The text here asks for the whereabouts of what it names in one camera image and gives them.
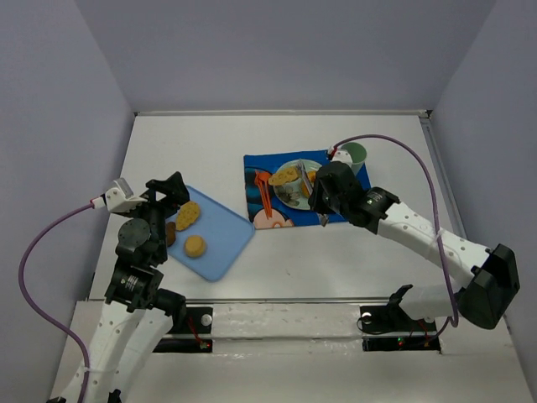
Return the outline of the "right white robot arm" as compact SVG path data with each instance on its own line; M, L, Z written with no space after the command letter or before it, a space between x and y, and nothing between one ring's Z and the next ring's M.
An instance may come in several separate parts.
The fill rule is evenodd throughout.
M444 285L403 285L390 296L389 305L412 320L464 317L491 330L519 292L511 248L500 243L490 249L473 243L431 223L383 188L364 190L342 162L331 162L317 171L309 204L320 215L336 213L441 269Z

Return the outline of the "seeded bread slice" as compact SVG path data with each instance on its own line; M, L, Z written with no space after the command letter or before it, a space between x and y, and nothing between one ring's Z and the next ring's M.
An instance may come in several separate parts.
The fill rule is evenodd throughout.
M271 175L268 179L268 183L271 186L283 186L287 183L296 181L299 179L299 171L294 165L278 170Z

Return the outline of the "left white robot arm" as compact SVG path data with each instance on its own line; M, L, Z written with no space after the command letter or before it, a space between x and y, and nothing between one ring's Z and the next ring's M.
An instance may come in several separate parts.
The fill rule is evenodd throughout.
M185 297L161 288L168 259L166 221L190 200L181 173L150 180L135 196L119 178L90 202L125 217L117 233L116 263L90 343L79 338L82 360L57 402L124 402L144 360L186 314Z

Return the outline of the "metal tongs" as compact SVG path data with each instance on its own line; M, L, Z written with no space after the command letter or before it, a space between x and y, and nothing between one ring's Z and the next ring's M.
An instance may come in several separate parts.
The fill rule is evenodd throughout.
M312 196L313 195L313 185L311 184L311 181L310 181L309 176L307 174L307 170L305 168L305 164L304 164L303 160L299 160L299 162L297 164L297 169L301 173L302 181L303 181L303 183L305 185L306 190L309 193L309 196ZM320 213L316 213L316 215L317 215L317 217L319 219L320 225L322 227L325 227L326 224L329 222L329 217L326 214L320 214Z

